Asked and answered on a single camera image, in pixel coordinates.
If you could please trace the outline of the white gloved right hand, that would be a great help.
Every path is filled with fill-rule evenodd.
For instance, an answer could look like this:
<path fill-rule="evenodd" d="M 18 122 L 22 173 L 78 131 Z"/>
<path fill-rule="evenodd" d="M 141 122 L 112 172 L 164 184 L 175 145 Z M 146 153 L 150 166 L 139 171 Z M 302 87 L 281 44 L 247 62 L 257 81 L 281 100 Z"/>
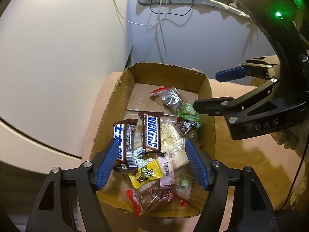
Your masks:
<path fill-rule="evenodd" d="M 308 122 L 303 122 L 285 130 L 273 132 L 271 136 L 278 145 L 284 145 L 285 149 L 295 151 L 301 158 L 308 137 Z"/>

